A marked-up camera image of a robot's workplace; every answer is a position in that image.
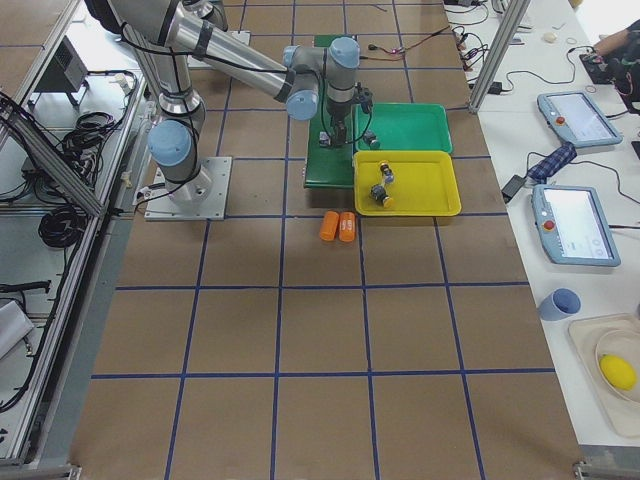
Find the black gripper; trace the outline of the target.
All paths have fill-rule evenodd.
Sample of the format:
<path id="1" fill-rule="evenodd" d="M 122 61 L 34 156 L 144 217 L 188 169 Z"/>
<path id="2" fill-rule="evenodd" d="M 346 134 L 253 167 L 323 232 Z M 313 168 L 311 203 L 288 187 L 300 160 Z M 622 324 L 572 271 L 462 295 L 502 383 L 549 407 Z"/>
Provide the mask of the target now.
<path id="1" fill-rule="evenodd" d="M 351 114 L 354 106 L 359 106 L 364 114 L 371 114 L 373 109 L 373 94 L 361 84 L 339 89 L 329 84 L 326 90 L 326 110 L 330 118 L 328 128 L 329 148 L 341 147 L 347 141 L 346 118 Z"/>

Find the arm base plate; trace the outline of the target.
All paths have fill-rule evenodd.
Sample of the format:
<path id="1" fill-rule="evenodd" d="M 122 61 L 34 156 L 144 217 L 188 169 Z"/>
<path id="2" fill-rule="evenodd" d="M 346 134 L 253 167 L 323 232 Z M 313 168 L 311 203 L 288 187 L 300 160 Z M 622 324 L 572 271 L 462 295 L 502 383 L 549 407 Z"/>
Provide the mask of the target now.
<path id="1" fill-rule="evenodd" d="M 201 160 L 199 175 L 180 188 L 169 183 L 155 170 L 154 182 L 161 187 L 144 195 L 144 218 L 147 221 L 223 220 L 226 211 L 232 158 L 206 157 Z"/>
<path id="2" fill-rule="evenodd" d="M 249 31 L 245 31 L 245 30 L 228 31 L 227 34 L 230 35 L 235 40 L 238 40 L 239 42 L 245 45 L 250 44 L 251 33 Z"/>

